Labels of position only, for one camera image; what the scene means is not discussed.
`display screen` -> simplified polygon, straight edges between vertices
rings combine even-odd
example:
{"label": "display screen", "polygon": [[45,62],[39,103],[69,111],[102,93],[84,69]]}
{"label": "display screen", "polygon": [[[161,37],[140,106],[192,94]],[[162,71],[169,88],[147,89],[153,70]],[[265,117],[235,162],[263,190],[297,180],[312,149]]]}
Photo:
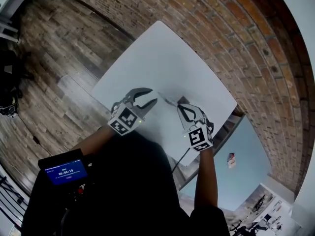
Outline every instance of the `display screen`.
{"label": "display screen", "polygon": [[80,159],[45,169],[45,172],[54,185],[72,182],[88,176]]}

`table leg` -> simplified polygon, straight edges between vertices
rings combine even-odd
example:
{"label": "table leg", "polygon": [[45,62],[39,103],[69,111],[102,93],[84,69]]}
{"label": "table leg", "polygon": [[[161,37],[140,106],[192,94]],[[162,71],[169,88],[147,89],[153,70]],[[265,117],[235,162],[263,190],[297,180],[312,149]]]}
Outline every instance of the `table leg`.
{"label": "table leg", "polygon": [[19,31],[18,29],[13,28],[12,26],[3,24],[3,23],[1,23],[1,22],[0,22],[0,27],[5,28],[5,29],[8,29],[8,30],[13,31],[13,32],[18,32],[18,31]]}
{"label": "table leg", "polygon": [[6,17],[0,16],[0,21],[6,23],[6,24],[11,24],[12,21]]}
{"label": "table leg", "polygon": [[10,40],[10,41],[13,41],[15,43],[17,43],[19,41],[17,38],[11,37],[11,36],[3,34],[3,33],[0,33],[0,37],[5,38],[5,39]]}

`black cable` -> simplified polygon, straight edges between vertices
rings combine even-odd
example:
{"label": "black cable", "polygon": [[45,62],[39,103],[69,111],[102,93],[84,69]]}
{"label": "black cable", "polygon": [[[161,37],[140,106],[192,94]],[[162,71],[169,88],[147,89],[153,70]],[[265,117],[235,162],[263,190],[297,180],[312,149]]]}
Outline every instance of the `black cable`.
{"label": "black cable", "polygon": [[188,153],[188,151],[190,150],[190,148],[187,149],[187,151],[185,152],[185,154],[181,157],[181,159],[179,159],[179,161],[175,164],[174,168],[172,169],[172,173],[174,172],[174,170],[177,168],[177,166],[179,165],[179,163],[181,162],[181,160],[186,156],[186,154]]}
{"label": "black cable", "polygon": [[45,149],[45,148],[43,147],[43,145],[40,144],[39,139],[38,139],[35,135],[32,134],[32,132],[30,131],[30,129],[28,128],[28,126],[27,126],[26,123],[22,120],[22,118],[19,116],[18,113],[17,113],[17,116],[19,117],[19,119],[21,120],[21,122],[24,123],[26,129],[27,129],[27,130],[30,132],[30,134],[33,136],[34,142],[35,142],[36,144],[38,144],[39,146],[41,146],[41,147],[43,148],[43,150],[45,150],[50,156],[52,156],[51,153],[49,153],[49,152],[47,151],[47,149]]}

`fiducial marker cube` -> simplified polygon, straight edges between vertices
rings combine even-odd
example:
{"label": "fiducial marker cube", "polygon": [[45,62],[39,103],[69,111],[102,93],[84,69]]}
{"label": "fiducial marker cube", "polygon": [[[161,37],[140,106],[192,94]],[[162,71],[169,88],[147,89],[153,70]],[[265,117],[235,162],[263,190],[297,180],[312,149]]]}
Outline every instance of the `fiducial marker cube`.
{"label": "fiducial marker cube", "polygon": [[212,132],[206,124],[189,131],[188,136],[190,148],[198,152],[213,146]]}
{"label": "fiducial marker cube", "polygon": [[130,133],[140,125],[143,120],[129,107],[121,103],[112,113],[108,125],[121,136]]}

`cable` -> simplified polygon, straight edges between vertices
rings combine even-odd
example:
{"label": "cable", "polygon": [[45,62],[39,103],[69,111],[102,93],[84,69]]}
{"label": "cable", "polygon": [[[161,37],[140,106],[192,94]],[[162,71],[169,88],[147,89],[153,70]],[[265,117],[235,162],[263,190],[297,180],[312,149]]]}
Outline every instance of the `cable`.
{"label": "cable", "polygon": [[31,133],[30,129],[28,128],[28,126],[27,126],[26,123],[22,120],[22,118],[19,116],[18,113],[17,113],[17,116],[19,117],[19,119],[21,120],[21,122],[24,123],[24,126],[25,126],[26,129],[29,131],[29,133],[33,136],[34,142],[35,142],[36,144],[38,144],[39,146],[41,146],[41,147],[43,148],[43,150],[45,150],[45,151],[51,156],[51,154],[47,151],[47,149],[45,149],[45,148],[43,147],[43,145],[40,144],[39,139],[38,139],[35,135],[33,135],[33,134]]}
{"label": "cable", "polygon": [[177,168],[177,166],[179,165],[179,163],[181,162],[181,160],[186,156],[186,154],[188,153],[188,151],[190,150],[190,148],[187,149],[187,151],[185,152],[185,154],[181,157],[181,159],[179,159],[179,161],[175,164],[174,168],[172,169],[172,173],[174,172],[174,170]]}
{"label": "cable", "polygon": [[11,167],[13,167],[14,169],[16,169],[18,173],[20,173],[20,174],[23,175],[26,179],[28,179],[28,178],[27,178],[22,172],[20,172],[15,166],[9,164],[8,160],[7,160],[5,157],[3,157],[3,156],[1,156],[1,155],[0,155],[0,157],[3,158],[9,166],[11,166]]}

